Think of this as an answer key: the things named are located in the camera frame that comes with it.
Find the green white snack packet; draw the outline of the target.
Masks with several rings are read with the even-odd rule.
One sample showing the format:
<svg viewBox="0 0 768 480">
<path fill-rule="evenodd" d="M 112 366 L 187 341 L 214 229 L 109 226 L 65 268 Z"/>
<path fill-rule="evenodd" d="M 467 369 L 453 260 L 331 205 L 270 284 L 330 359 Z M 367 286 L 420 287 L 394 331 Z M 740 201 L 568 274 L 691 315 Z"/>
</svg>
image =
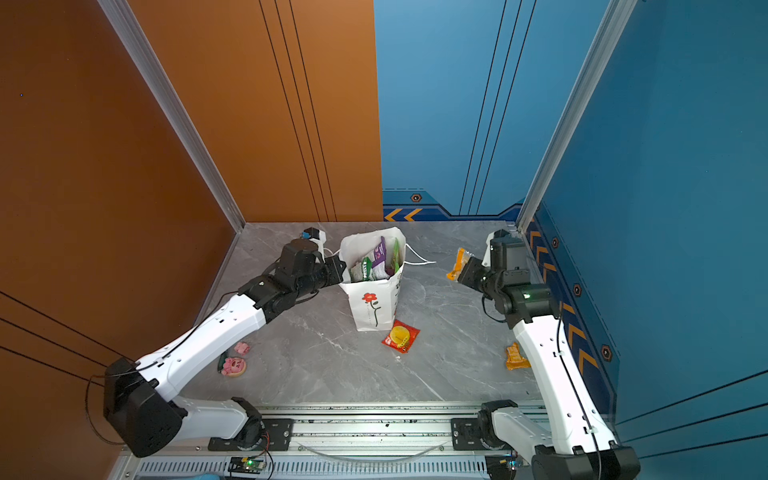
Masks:
<svg viewBox="0 0 768 480">
<path fill-rule="evenodd" d="M 350 270 L 350 278 L 353 283 L 388 280 L 390 275 L 386 271 L 384 260 L 376 262 L 368 257 L 364 257 L 355 264 Z"/>
</svg>

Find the purple snack packet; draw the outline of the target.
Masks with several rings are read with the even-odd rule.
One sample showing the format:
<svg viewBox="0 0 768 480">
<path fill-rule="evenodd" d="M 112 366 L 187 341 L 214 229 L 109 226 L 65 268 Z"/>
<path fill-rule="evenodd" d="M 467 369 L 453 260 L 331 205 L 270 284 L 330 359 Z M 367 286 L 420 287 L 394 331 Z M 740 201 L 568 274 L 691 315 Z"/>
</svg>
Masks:
<svg viewBox="0 0 768 480">
<path fill-rule="evenodd" d="M 377 276 L 386 274 L 386 260 L 386 240 L 384 236 L 381 236 L 379 242 L 372 251 L 372 269 L 376 271 Z"/>
</svg>

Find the white paper bag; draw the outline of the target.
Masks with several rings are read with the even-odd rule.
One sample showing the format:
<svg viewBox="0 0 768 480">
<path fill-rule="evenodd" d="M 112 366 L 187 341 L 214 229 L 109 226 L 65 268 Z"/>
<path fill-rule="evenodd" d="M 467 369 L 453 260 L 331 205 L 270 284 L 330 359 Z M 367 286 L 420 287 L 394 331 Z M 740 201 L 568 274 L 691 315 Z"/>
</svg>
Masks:
<svg viewBox="0 0 768 480">
<path fill-rule="evenodd" d="M 399 272 L 394 276 L 389 274 L 388 280 L 353 283 L 350 278 L 350 270 L 364 257 L 372 259 L 372 251 L 381 236 L 384 236 L 386 240 L 386 271 L 388 274 L 388 266 L 392 256 L 391 249 L 394 240 L 399 240 L 402 255 Z M 412 251 L 413 249 L 407 243 L 404 233 L 397 227 L 352 234 L 341 240 L 338 256 L 346 262 L 346 270 L 340 287 L 347 295 L 357 331 L 388 331 L 393 327 L 405 269 L 409 266 L 427 266 L 432 263 L 421 256 L 410 261 L 407 255 Z"/>
</svg>

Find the small orange snack packet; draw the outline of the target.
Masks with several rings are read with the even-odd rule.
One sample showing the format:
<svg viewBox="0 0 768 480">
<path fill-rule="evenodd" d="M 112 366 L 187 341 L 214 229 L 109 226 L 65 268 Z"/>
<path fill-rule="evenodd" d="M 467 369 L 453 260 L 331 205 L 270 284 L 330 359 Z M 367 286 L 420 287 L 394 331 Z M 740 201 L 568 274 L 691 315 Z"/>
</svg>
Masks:
<svg viewBox="0 0 768 480">
<path fill-rule="evenodd" d="M 505 364 L 506 368 L 510 371 L 531 367 L 529 360 L 523 356 L 520 345 L 517 342 L 506 348 Z"/>
</svg>

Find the red yellow snack packet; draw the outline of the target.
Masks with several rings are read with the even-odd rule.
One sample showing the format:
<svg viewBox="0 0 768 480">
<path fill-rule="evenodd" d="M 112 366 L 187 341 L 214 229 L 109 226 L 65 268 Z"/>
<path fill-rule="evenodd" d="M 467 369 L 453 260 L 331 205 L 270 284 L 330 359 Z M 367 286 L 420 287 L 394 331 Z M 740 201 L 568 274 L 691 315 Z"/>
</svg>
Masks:
<svg viewBox="0 0 768 480">
<path fill-rule="evenodd" d="M 420 333 L 419 329 L 395 320 L 393 327 L 382 341 L 382 344 L 405 354 L 411 349 Z"/>
</svg>

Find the yellow orange snack packet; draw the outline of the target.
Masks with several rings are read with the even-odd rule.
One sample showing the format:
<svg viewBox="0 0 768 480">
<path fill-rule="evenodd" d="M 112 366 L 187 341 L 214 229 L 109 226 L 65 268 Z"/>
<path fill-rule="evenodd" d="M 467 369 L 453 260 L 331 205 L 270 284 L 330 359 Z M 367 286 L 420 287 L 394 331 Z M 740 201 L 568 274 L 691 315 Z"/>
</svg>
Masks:
<svg viewBox="0 0 768 480">
<path fill-rule="evenodd" d="M 470 252 L 464 248 L 460 248 L 457 252 L 454 266 L 452 270 L 446 274 L 446 277 L 451 281 L 457 281 L 471 257 L 472 254 Z"/>
</svg>

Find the green snack bag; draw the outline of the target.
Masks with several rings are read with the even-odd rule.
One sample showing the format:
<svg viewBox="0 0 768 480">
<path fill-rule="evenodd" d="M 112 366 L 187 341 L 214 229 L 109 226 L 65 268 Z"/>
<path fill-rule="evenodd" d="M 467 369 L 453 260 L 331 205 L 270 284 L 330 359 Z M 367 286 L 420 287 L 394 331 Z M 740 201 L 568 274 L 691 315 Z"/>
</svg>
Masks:
<svg viewBox="0 0 768 480">
<path fill-rule="evenodd" d="M 393 247 L 391 249 L 391 262 L 388 266 L 388 272 L 391 276 L 396 275 L 402 264 L 402 255 L 400 251 L 400 242 L 398 239 L 394 240 Z"/>
</svg>

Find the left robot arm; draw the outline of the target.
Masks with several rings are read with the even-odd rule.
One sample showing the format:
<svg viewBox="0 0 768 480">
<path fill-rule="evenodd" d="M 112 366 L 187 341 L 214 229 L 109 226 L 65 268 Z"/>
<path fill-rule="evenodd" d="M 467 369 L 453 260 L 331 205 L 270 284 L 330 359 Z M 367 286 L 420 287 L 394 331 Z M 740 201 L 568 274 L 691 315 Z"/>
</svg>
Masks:
<svg viewBox="0 0 768 480">
<path fill-rule="evenodd" d="M 228 348 L 341 283 L 346 264 L 325 255 L 325 240 L 324 231 L 306 229 L 199 325 L 136 362 L 120 358 L 106 369 L 103 415 L 134 456 L 149 457 L 188 439 L 215 439 L 241 450 L 260 442 L 262 415 L 245 399 L 193 400 L 181 392 Z"/>
</svg>

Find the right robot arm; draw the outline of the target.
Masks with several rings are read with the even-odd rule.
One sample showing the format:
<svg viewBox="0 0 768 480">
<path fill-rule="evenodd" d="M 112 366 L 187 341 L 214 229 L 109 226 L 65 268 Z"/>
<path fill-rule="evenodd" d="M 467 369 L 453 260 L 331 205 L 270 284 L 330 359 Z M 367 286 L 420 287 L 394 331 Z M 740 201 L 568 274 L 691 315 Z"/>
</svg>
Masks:
<svg viewBox="0 0 768 480">
<path fill-rule="evenodd" d="M 487 237 L 483 257 L 459 250 L 452 276 L 492 301 L 498 321 L 512 330 L 549 419 L 543 429 L 512 401 L 486 402 L 477 415 L 482 442 L 514 449 L 536 479 L 637 478 L 638 456 L 619 444 L 598 412 L 568 347 L 562 311 L 530 271 L 526 242 L 497 230 Z"/>
</svg>

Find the small pink block toy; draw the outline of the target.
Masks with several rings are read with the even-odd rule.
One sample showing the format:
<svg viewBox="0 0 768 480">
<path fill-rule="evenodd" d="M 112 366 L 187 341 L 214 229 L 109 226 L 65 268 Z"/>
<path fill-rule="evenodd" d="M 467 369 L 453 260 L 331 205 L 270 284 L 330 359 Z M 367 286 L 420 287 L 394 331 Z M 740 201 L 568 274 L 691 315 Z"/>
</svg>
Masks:
<svg viewBox="0 0 768 480">
<path fill-rule="evenodd" d="M 245 355 L 250 351 L 250 346 L 245 342 L 238 342 L 234 346 L 234 351 L 239 355 Z"/>
</svg>

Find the pink pig toy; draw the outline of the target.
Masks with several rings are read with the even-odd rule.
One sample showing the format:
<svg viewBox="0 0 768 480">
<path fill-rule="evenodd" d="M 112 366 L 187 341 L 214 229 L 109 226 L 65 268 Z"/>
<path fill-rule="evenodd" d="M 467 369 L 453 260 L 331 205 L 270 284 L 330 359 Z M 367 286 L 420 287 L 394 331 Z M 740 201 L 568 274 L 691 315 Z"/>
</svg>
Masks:
<svg viewBox="0 0 768 480">
<path fill-rule="evenodd" d="M 226 357 L 219 365 L 219 372 L 230 378 L 239 377 L 247 370 L 247 362 L 240 357 Z"/>
</svg>

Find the green circuit board right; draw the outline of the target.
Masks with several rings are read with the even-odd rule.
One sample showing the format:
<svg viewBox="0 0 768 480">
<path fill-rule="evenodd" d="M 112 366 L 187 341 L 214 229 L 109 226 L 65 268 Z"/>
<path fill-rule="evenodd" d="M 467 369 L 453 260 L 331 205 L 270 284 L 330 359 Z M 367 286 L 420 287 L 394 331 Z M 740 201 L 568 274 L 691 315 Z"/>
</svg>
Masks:
<svg viewBox="0 0 768 480">
<path fill-rule="evenodd" d="M 512 456 L 486 456 L 486 474 L 490 480 L 522 479 L 528 473 L 528 466 Z"/>
</svg>

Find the green circuit board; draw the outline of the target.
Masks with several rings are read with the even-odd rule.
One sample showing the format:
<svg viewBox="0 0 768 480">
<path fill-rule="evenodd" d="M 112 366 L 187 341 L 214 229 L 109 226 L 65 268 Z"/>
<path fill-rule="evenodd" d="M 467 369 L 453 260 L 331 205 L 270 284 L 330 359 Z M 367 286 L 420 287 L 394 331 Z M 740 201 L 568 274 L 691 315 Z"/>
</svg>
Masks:
<svg viewBox="0 0 768 480">
<path fill-rule="evenodd" d="M 486 474 L 490 480 L 522 479 L 528 473 L 528 466 L 512 456 L 486 456 Z"/>
<path fill-rule="evenodd" d="M 229 476 L 261 475 L 268 470 L 268 462 L 263 457 L 233 456 L 229 460 Z"/>
</svg>

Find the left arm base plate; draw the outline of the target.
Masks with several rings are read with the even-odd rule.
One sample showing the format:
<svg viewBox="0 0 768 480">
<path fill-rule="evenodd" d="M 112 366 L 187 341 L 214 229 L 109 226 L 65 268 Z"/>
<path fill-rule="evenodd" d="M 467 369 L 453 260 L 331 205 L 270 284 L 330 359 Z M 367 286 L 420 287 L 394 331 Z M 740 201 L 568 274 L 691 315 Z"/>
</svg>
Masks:
<svg viewBox="0 0 768 480">
<path fill-rule="evenodd" d="M 249 421 L 233 439 L 211 438 L 207 449 L 221 452 L 284 452 L 289 449 L 293 428 L 294 420 L 290 418 L 262 419 L 259 423 Z"/>
</svg>

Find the aluminium frame rail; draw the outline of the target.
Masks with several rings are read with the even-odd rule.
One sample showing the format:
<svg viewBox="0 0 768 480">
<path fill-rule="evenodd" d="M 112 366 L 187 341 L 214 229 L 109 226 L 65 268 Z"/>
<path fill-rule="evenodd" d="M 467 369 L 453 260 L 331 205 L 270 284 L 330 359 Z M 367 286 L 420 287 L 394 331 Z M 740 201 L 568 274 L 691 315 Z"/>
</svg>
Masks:
<svg viewBox="0 0 768 480">
<path fill-rule="evenodd" d="M 549 427 L 541 402 L 518 402 L 541 428 Z M 294 428 L 284 452 L 209 451 L 209 440 L 182 440 L 138 458 L 118 456 L 114 479 L 489 479 L 486 456 L 512 456 L 529 468 L 522 479 L 536 479 L 515 451 L 455 451 L 450 420 L 472 418 L 477 402 L 317 403 L 262 408 L 263 419 L 290 418 Z M 261 475 L 229 476 L 233 456 L 263 457 Z"/>
</svg>

